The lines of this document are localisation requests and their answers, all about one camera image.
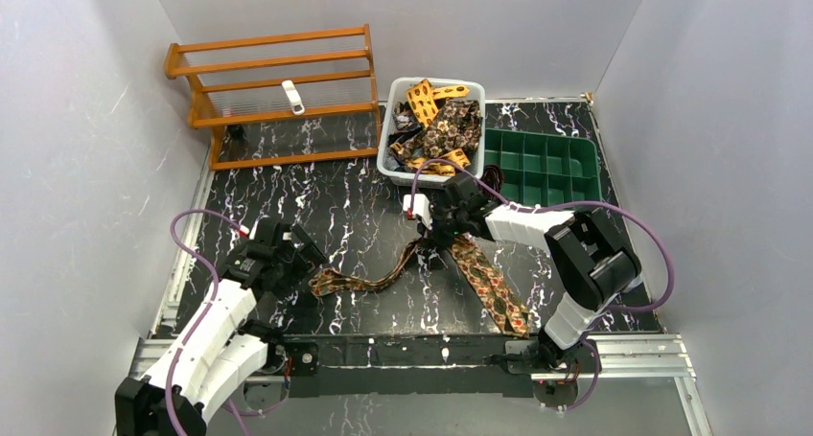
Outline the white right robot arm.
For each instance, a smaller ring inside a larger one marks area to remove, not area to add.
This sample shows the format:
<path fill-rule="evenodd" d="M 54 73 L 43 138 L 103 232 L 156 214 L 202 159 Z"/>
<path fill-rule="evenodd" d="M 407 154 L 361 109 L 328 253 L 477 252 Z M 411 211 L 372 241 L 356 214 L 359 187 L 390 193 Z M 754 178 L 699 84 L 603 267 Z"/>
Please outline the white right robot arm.
<path fill-rule="evenodd" d="M 600 315 L 622 292 L 641 282 L 641 264 L 631 244 L 614 228 L 600 201 L 531 208 L 486 194 L 478 181 L 460 174 L 446 181 L 435 200 L 411 192 L 404 210 L 418 218 L 431 240 L 451 243 L 467 233 L 487 241 L 505 241 L 550 254 L 565 293 L 536 339 L 508 348 L 507 367 L 551 371 L 573 360 Z"/>

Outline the yellow beetle print tie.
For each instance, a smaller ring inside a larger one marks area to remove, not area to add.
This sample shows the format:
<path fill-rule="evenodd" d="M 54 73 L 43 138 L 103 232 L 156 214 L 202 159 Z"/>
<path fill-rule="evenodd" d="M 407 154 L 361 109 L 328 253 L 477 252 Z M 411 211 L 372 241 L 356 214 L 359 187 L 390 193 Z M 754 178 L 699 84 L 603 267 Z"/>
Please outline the yellow beetle print tie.
<path fill-rule="evenodd" d="M 429 80 L 424 79 L 407 89 L 404 102 L 409 103 L 415 117 L 424 125 L 425 129 L 434 120 L 446 102 L 452 100 L 475 100 L 471 99 L 469 94 L 470 87 L 467 85 L 458 84 L 437 87 Z M 403 172 L 415 172 L 420 166 L 425 164 L 428 160 L 431 160 L 432 162 L 424 168 L 424 174 L 449 176 L 455 174 L 455 168 L 446 165 L 444 163 L 445 161 L 451 161 L 461 168 L 468 168 L 476 157 L 476 151 L 467 154 L 464 153 L 462 149 L 455 149 L 441 155 L 439 158 L 427 158 L 416 153 L 414 158 L 406 159 L 402 156 L 403 144 L 393 144 L 390 147 L 386 144 L 384 165 L 394 160 L 388 152 L 389 148 L 393 149 L 396 156 L 405 164 L 405 170 Z"/>

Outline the white clip on rack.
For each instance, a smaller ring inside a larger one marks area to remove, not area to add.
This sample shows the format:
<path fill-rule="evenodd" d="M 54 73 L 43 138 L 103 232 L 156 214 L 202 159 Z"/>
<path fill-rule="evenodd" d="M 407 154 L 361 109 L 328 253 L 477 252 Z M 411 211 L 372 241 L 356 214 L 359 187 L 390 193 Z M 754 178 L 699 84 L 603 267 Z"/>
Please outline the white clip on rack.
<path fill-rule="evenodd" d="M 291 112 L 296 116 L 301 116 L 305 113 L 305 106 L 303 104 L 300 93 L 292 80 L 284 80 L 281 86 L 289 101 Z"/>

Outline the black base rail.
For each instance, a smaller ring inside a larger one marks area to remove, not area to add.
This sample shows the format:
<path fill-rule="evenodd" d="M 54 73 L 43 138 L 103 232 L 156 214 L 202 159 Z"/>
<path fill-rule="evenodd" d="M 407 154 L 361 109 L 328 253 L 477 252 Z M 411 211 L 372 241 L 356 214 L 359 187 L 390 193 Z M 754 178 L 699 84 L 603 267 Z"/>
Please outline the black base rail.
<path fill-rule="evenodd" d="M 290 396 L 497 394 L 577 401 L 602 367 L 590 340 L 562 353 L 486 334 L 289 335 Z"/>

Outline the dark red rolled tie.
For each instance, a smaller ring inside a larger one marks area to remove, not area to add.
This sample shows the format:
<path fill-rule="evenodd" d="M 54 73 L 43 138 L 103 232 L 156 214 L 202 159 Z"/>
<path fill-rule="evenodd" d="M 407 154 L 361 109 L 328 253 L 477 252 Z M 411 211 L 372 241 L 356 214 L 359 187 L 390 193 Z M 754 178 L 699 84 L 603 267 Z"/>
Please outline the dark red rolled tie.
<path fill-rule="evenodd" d="M 492 191 L 501 194 L 501 189 L 505 181 L 502 169 L 496 164 L 488 164 L 483 168 L 480 180 Z"/>

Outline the cream flamingo paisley tie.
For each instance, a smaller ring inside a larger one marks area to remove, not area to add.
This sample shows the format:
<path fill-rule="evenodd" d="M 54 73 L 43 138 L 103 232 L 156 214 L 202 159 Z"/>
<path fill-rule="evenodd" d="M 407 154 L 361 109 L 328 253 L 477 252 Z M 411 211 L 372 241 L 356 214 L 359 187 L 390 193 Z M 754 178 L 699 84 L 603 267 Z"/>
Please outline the cream flamingo paisley tie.
<path fill-rule="evenodd" d="M 308 282 L 310 293 L 322 297 L 338 291 L 382 291 L 397 281 L 420 245 L 428 242 L 426 238 L 409 241 L 392 269 L 378 279 L 343 274 L 334 268 L 321 270 Z M 502 272 L 466 235 L 456 236 L 449 252 L 499 331 L 504 335 L 527 339 L 531 334 L 529 309 L 506 283 Z"/>

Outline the aluminium frame rail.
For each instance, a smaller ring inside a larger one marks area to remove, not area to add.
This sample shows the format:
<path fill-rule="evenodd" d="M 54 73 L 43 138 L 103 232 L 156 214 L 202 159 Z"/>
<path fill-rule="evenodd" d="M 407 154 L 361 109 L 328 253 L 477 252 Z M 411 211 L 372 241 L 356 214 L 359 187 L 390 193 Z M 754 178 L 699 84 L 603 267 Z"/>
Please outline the aluminium frame rail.
<path fill-rule="evenodd" d="M 604 379 L 674 378 L 689 430 L 711 433 L 696 389 L 696 375 L 681 337 L 661 333 L 598 333 L 588 337 L 597 346 Z"/>

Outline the dark blue floral tie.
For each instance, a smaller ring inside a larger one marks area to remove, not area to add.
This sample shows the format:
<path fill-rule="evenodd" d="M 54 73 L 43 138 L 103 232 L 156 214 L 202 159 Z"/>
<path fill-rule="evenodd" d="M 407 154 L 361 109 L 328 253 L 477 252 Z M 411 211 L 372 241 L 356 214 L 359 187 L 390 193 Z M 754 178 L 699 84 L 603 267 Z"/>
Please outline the dark blue floral tie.
<path fill-rule="evenodd" d="M 393 144 L 403 144 L 424 129 L 424 125 L 417 120 L 408 102 L 397 104 L 393 110 L 393 122 L 395 129 L 387 136 L 388 147 Z M 393 149 L 389 148 L 388 152 L 394 160 L 385 165 L 393 171 L 403 172 L 405 170 L 403 161 L 396 156 Z"/>

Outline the black tropical floral tie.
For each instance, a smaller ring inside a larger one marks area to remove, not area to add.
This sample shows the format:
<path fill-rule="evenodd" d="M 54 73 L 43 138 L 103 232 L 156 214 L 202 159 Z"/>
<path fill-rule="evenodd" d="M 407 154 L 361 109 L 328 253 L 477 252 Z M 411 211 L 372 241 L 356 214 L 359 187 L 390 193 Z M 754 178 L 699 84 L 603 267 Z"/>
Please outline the black tropical floral tie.
<path fill-rule="evenodd" d="M 402 156 L 412 159 L 418 153 L 427 158 L 439 158 L 455 149 L 471 154 L 478 150 L 481 133 L 479 101 L 448 101 L 427 128 L 403 143 Z"/>

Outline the white plastic laundry basket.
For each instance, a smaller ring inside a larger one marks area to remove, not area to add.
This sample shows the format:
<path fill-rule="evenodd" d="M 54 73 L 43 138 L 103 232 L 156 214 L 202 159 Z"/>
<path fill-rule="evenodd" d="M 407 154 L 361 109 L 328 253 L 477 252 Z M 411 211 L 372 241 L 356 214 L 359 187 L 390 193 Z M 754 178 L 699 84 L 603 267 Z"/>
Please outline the white plastic laundry basket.
<path fill-rule="evenodd" d="M 400 186 L 438 188 L 454 161 L 481 177 L 485 162 L 485 89 L 473 81 L 405 77 L 390 85 L 379 143 L 379 171 Z"/>

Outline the green compartment tray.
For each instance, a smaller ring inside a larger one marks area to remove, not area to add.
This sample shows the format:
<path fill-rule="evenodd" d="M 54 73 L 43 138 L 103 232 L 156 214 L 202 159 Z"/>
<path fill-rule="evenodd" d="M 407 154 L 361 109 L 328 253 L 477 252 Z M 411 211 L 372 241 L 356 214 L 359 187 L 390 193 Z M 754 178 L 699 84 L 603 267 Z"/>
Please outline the green compartment tray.
<path fill-rule="evenodd" d="M 598 150 L 586 138 L 488 128 L 484 161 L 498 169 L 502 196 L 525 206 L 604 199 Z"/>

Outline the orange wooden rack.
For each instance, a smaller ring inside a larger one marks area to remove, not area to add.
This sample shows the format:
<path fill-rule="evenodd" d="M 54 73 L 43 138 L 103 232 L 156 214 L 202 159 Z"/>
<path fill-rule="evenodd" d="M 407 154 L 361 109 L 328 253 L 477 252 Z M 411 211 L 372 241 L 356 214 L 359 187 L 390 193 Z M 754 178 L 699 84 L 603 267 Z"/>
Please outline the orange wooden rack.
<path fill-rule="evenodd" d="M 172 43 L 163 60 L 169 80 L 184 79 L 191 101 L 187 122 L 210 131 L 208 167 L 228 171 L 374 157 L 382 116 L 371 27 L 272 34 L 197 43 Z M 292 80 L 305 113 L 296 116 L 281 86 Z M 244 160 L 222 159 L 227 140 L 250 126 L 355 114 L 372 117 L 373 142 L 334 149 Z"/>

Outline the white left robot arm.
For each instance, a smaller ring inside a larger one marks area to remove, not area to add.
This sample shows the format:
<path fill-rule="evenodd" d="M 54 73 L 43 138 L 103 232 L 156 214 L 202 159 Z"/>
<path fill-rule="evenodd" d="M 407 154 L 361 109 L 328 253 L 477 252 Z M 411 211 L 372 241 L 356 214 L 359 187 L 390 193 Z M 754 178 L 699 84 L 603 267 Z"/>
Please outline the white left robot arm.
<path fill-rule="evenodd" d="M 304 229 L 259 219 L 239 226 L 243 239 L 218 265 L 193 318 L 147 370 L 114 394 L 120 435 L 204 435 L 217 411 L 257 373 L 293 377 L 317 372 L 319 348 L 250 314 L 271 294 L 283 297 L 315 274 L 326 257 Z"/>

